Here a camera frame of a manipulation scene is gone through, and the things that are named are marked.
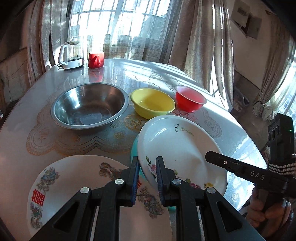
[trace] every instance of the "red plastic bowl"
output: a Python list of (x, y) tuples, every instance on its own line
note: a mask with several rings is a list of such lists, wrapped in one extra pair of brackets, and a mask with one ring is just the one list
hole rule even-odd
[(199, 110), (207, 99), (198, 91), (187, 86), (177, 86), (176, 101), (180, 109), (186, 112)]

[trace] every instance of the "yellow bowl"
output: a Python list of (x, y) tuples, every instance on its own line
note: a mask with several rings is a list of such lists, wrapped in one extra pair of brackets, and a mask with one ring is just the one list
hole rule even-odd
[(166, 115), (175, 109), (174, 100), (162, 91), (142, 88), (131, 93), (131, 101), (136, 112), (150, 120), (155, 116)]

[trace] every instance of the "floral plate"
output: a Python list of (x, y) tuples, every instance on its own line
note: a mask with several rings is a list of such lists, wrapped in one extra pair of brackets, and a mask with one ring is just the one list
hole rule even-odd
[(142, 171), (156, 190), (155, 161), (162, 156), (165, 167), (174, 170), (177, 178), (194, 188), (212, 186), (225, 194), (227, 171), (205, 160), (205, 154), (210, 150), (222, 152), (214, 139), (196, 123), (175, 115), (154, 117), (141, 129), (137, 149)]
[[(117, 179), (123, 164), (103, 156), (69, 156), (45, 168), (33, 184), (27, 221), (33, 236), (81, 187), (96, 189)], [(172, 240), (170, 217), (158, 193), (139, 178), (136, 204), (120, 208), (120, 241)]]

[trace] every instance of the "metal bowl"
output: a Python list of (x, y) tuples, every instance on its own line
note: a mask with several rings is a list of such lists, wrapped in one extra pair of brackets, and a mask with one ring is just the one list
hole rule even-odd
[(127, 109), (128, 94), (106, 83), (78, 85), (63, 92), (52, 104), (51, 116), (62, 127), (85, 130), (116, 120)]

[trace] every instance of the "silver bolt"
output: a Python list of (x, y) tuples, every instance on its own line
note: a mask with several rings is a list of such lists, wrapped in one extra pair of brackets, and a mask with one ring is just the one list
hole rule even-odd
[(181, 181), (180, 179), (177, 179), (177, 178), (176, 178), (176, 179), (174, 179), (172, 182), (173, 182), (173, 184), (175, 184), (175, 185), (180, 185), (182, 181)]
[(89, 188), (88, 187), (81, 188), (80, 189), (80, 192), (83, 193), (83, 194), (88, 193), (89, 192)]
[(115, 180), (115, 184), (117, 184), (117, 185), (121, 185), (123, 183), (124, 183), (124, 180), (121, 178)]
[(209, 187), (209, 188), (207, 188), (207, 192), (211, 193), (211, 194), (214, 194), (216, 192), (216, 189), (214, 189), (212, 187)]

